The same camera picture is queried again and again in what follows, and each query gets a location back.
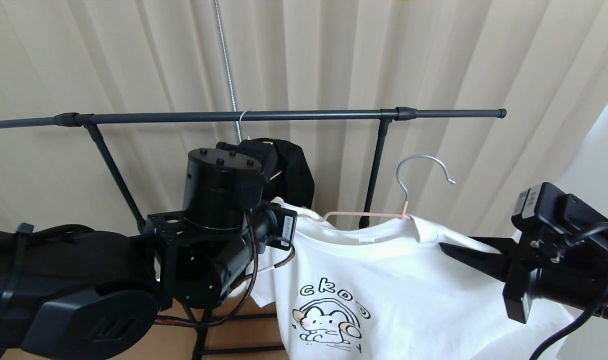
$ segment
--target clothes hanger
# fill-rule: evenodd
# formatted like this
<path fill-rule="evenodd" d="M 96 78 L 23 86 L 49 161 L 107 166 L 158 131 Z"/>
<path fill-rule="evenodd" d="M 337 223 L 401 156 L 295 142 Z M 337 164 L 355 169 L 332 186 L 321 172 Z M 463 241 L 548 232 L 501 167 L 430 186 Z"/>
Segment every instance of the clothes hanger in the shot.
<path fill-rule="evenodd" d="M 434 162 L 436 162 L 437 164 L 439 164 L 439 166 L 441 166 L 441 169 L 444 171 L 444 175 L 446 176 L 446 180 L 448 180 L 448 182 L 450 182 L 451 184 L 455 184 L 455 181 L 452 180 L 452 178 L 450 178 L 450 175 L 448 175 L 448 168 L 446 167 L 446 165 L 438 158 L 431 156 L 431 155 L 425 155 L 423 153 L 418 153 L 417 155 L 411 155 L 409 157 L 407 157 L 406 159 L 403 159 L 402 161 L 399 162 L 399 164 L 397 165 L 397 171 L 395 173 L 395 176 L 397 178 L 397 182 L 399 183 L 399 186 L 402 187 L 402 190 L 404 191 L 404 195 L 406 196 L 406 198 L 404 199 L 404 205 L 402 206 L 402 210 L 399 214 L 393 214 L 393 213 L 385 213 L 385 212 L 354 212 L 354 211 L 330 211 L 327 212 L 324 217 L 322 218 L 314 218 L 308 214 L 299 214 L 298 217 L 302 217 L 302 218 L 308 218 L 311 219 L 313 221 L 316 221 L 318 223 L 323 223 L 324 221 L 328 220 L 329 216 L 332 215 L 349 215 L 349 216 L 368 216 L 368 217 L 388 217 L 388 218 L 398 218 L 398 219 L 411 219 L 410 216 L 408 216 L 408 214 L 406 214 L 406 210 L 408 209 L 408 198 L 409 198 L 409 194 L 408 194 L 408 188 L 406 187 L 406 185 L 404 185 L 404 182 L 402 182 L 402 179 L 400 177 L 400 169 L 402 168 L 402 165 L 405 162 L 408 162 L 409 160 L 412 159 L 417 159 L 417 158 L 427 158 L 430 159 Z"/>
<path fill-rule="evenodd" d="M 244 114 L 246 114 L 246 113 L 247 113 L 247 112 L 249 112 L 249 111 L 250 111 L 250 110 L 246 110 L 246 111 L 242 112 L 242 114 L 239 116 L 239 120 L 237 121 L 237 125 L 238 125 L 238 127 L 239 127 L 239 129 L 240 129 L 240 134 L 241 134 L 242 132 L 243 132 L 243 133 L 246 133 L 246 139 L 247 139 L 247 141 L 251 139 L 251 135 L 250 135 L 250 133 L 249 133 L 249 132 L 248 132 L 246 129 L 244 129 L 244 128 L 242 127 L 242 117 L 244 117 Z M 264 141 L 263 143 L 272 145 L 272 142 L 269 142 L 269 141 Z M 273 176 L 271 176 L 271 177 L 270 177 L 269 181 L 271 181 L 271 180 L 273 180 L 274 178 L 278 177 L 278 176 L 279 176 L 281 173 L 283 173 L 283 172 L 284 172 L 283 170 L 277 171 L 277 173 L 275 173 Z"/>

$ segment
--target white t-shirt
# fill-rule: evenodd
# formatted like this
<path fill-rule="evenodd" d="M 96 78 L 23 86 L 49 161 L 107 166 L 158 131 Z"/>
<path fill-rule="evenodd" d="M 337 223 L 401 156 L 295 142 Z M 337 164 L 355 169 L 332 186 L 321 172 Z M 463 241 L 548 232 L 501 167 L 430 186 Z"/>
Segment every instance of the white t-shirt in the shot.
<path fill-rule="evenodd" d="M 276 303 L 291 360 L 527 360 L 573 320 L 546 300 L 535 301 L 528 324 L 509 319 L 503 283 L 444 255 L 438 242 L 496 252 L 417 217 L 352 231 L 300 217 L 295 258 L 258 275 L 252 296 Z M 259 267 L 287 255 L 267 248 Z M 555 358 L 561 344 L 541 358 Z"/>

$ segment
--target curtain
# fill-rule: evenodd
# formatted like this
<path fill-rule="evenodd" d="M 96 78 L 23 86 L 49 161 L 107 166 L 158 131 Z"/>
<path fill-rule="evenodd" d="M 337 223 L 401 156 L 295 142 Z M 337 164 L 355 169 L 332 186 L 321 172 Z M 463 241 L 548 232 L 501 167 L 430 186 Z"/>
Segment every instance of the curtain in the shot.
<path fill-rule="evenodd" d="M 523 189 L 554 181 L 608 102 L 608 0 L 220 0 L 238 111 L 498 109 L 392 123 L 372 210 L 509 236 Z M 0 1 L 0 120 L 63 112 L 230 111 L 210 0 Z M 376 120 L 243 123 L 304 148 L 313 209 L 363 208 Z M 182 206 L 187 152 L 234 123 L 101 125 L 143 214 Z M 0 130 L 0 230 L 82 223 L 136 233 L 87 132 Z M 354 229 L 357 218 L 336 219 Z"/>

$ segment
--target white wall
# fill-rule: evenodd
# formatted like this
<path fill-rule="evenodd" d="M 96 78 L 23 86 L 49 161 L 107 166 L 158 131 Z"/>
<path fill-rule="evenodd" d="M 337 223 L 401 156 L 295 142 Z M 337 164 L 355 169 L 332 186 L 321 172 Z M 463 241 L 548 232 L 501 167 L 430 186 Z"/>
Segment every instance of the white wall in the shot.
<path fill-rule="evenodd" d="M 608 106 L 555 184 L 608 218 Z M 580 312 L 572 309 L 573 315 Z M 608 359 L 608 321 L 598 318 L 573 333 L 559 360 Z"/>

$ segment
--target cartoon mouse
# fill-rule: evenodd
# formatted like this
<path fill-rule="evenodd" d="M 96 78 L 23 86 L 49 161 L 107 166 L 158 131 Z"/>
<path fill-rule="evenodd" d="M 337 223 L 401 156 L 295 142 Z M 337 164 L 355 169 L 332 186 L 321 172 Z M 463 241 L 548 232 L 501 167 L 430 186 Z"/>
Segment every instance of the cartoon mouse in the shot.
<path fill-rule="evenodd" d="M 299 337 L 307 342 L 350 344 L 349 337 L 361 338 L 359 329 L 349 317 L 354 319 L 354 314 L 349 309 L 336 309 L 329 306 L 335 303 L 334 299 L 327 301 L 315 301 L 316 304 L 303 306 L 301 309 L 293 310 L 293 319 L 306 333 L 300 333 Z"/>

